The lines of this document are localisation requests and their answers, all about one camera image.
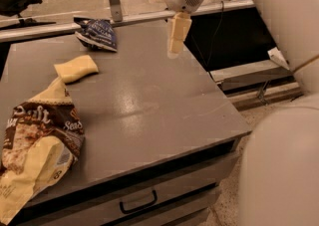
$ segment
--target desk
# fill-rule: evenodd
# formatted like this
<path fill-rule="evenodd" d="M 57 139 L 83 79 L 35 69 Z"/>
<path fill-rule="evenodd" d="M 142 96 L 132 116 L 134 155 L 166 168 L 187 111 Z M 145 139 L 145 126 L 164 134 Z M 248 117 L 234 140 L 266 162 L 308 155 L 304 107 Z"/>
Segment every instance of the desk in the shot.
<path fill-rule="evenodd" d="M 217 199 L 249 126 L 188 50 L 166 55 L 164 21 L 115 31 L 117 53 L 88 52 L 74 35 L 12 45 L 0 136 L 12 108 L 57 77 L 54 64 L 89 54 L 100 69 L 68 85 L 86 132 L 80 160 L 15 224 L 186 225 Z"/>

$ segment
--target drawer handle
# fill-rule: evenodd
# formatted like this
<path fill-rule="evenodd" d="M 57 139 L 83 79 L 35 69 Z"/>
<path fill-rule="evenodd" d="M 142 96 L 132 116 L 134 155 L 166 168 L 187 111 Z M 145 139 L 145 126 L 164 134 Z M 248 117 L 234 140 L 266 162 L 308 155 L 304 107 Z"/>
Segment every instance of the drawer handle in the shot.
<path fill-rule="evenodd" d="M 124 208 L 124 203 L 121 201 L 120 202 L 120 209 L 121 209 L 122 213 L 131 214 L 131 213 L 138 212 L 139 210 L 142 210 L 142 209 L 145 209 L 145 208 L 147 208 L 149 206 L 154 205 L 155 203 L 158 202 L 158 195 L 157 195 L 157 192 L 155 190 L 152 191 L 152 194 L 153 194 L 154 200 L 152 200 L 151 202 L 149 202 L 149 203 L 147 203 L 145 205 L 142 205 L 142 206 L 139 206 L 139 207 L 136 207 L 136 208 L 133 208 L 133 209 L 125 209 Z"/>

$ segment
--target crumpled snack bag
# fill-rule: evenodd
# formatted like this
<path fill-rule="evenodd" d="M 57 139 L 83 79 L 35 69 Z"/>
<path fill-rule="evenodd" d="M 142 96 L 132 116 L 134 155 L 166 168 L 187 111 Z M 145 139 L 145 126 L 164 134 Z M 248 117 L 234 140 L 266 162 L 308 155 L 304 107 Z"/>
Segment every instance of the crumpled snack bag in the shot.
<path fill-rule="evenodd" d="M 9 224 L 31 198 L 57 183 L 78 160 L 83 141 L 82 123 L 61 77 L 14 107 L 2 150 L 0 222 Z"/>

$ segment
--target gray table top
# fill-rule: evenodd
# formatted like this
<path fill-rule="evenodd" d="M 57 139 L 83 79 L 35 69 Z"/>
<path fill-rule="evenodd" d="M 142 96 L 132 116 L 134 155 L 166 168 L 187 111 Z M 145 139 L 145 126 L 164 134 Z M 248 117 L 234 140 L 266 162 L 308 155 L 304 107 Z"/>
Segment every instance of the gray table top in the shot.
<path fill-rule="evenodd" d="M 45 90 L 54 64 L 89 54 L 100 72 L 68 85 L 86 132 L 73 170 L 35 200 L 58 197 L 250 132 L 195 57 L 166 52 L 164 21 L 116 28 L 117 53 L 74 35 L 14 44 L 0 83 L 0 136 L 12 108 Z"/>

